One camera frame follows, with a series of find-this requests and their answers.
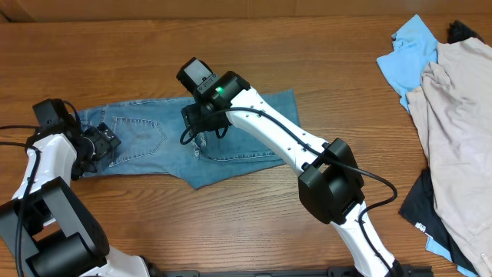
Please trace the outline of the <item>light blue denim jeans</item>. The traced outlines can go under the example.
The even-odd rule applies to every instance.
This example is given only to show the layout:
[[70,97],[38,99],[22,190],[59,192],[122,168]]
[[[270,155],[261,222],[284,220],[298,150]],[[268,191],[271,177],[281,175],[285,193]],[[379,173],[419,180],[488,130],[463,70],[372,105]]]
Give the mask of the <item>light blue denim jeans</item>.
[[83,128],[105,123],[121,141],[113,153],[97,162],[95,174],[169,174],[199,189],[283,165],[267,146],[235,127],[224,138],[204,132],[182,145],[181,109],[193,101],[191,97],[148,98],[80,111]]

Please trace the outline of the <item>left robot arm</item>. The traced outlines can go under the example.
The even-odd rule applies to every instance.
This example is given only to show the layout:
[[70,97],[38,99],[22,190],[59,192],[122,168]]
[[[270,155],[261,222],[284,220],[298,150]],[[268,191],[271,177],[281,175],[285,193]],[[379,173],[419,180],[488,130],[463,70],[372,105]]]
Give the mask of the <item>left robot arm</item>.
[[33,107],[38,125],[21,147],[25,175],[1,206],[1,238],[20,276],[160,276],[145,257],[127,255],[107,236],[70,184],[112,153],[120,139],[104,123],[83,129],[75,107],[49,98]]

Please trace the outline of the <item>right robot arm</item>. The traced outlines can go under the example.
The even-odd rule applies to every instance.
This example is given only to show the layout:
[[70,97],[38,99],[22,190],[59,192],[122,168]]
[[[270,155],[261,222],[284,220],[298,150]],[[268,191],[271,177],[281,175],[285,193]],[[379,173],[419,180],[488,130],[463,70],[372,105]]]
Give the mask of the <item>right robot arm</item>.
[[298,178],[301,204],[318,221],[335,227],[362,276],[404,274],[368,218],[370,206],[362,192],[365,176],[382,183],[386,179],[359,169],[346,142],[327,142],[306,132],[235,72],[218,76],[203,61],[191,58],[177,79],[195,100],[181,111],[186,124],[182,145],[200,132],[213,131],[221,139],[230,126],[246,131],[290,166]]

